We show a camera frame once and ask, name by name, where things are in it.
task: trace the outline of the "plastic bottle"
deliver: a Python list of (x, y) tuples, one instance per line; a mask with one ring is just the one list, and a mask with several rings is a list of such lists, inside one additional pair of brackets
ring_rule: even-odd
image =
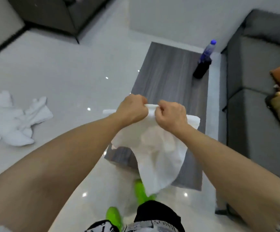
[(210, 44), (208, 44), (208, 46), (205, 48), (204, 52), (202, 53), (202, 55), (200, 56), (200, 59), (198, 61), (198, 63), (201, 62), (205, 62), (205, 61), (209, 61), (210, 60), (210, 56), (212, 54), (212, 52), (215, 49), (215, 45), (216, 45), (216, 40), (212, 40), (210, 42)]

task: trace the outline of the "shoe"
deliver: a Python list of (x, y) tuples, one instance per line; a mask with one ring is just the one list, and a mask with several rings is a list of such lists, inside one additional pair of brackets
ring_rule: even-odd
[(109, 207), (106, 213), (106, 219), (109, 220), (119, 231), (122, 229), (122, 218), (119, 214), (119, 210), (116, 207)]
[(146, 195), (145, 188), (144, 188), (144, 185), (143, 185), (141, 179), (138, 179), (135, 181), (135, 194), (136, 194), (136, 198), (138, 200), (139, 206), (149, 200), (156, 199), (156, 195), (151, 195), (149, 197)]

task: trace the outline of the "sofa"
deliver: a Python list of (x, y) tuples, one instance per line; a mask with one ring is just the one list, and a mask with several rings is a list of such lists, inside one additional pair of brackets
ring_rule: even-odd
[(227, 145), (280, 177), (280, 123), (265, 98), (280, 66), (280, 15), (252, 10), (227, 55)]
[(28, 24), (77, 36), (108, 0), (8, 0)]

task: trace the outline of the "white cloth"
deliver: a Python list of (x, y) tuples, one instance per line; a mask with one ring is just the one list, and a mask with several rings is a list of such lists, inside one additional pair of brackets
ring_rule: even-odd
[(0, 93), (0, 139), (12, 146), (33, 144), (30, 127), (53, 117), (45, 103), (46, 97), (34, 99), (32, 105), (23, 111), (13, 106), (8, 91), (2, 91)]
[[(152, 195), (177, 178), (187, 146), (156, 123), (155, 109), (158, 105), (146, 106), (149, 109), (148, 116), (119, 131), (112, 140), (112, 145), (116, 148), (129, 147), (133, 151), (146, 195)], [(115, 111), (104, 110), (103, 114), (109, 115)], [(187, 121), (192, 127), (199, 127), (199, 117), (187, 115)]]

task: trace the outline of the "hand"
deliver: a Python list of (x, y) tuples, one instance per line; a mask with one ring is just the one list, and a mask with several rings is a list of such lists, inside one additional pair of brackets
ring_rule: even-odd
[(149, 114), (146, 97), (130, 94), (121, 102), (114, 113), (121, 121), (122, 128), (143, 120)]
[(155, 110), (157, 124), (177, 136), (178, 132), (188, 125), (185, 107), (179, 103), (164, 100), (160, 100), (158, 105), (159, 107)]

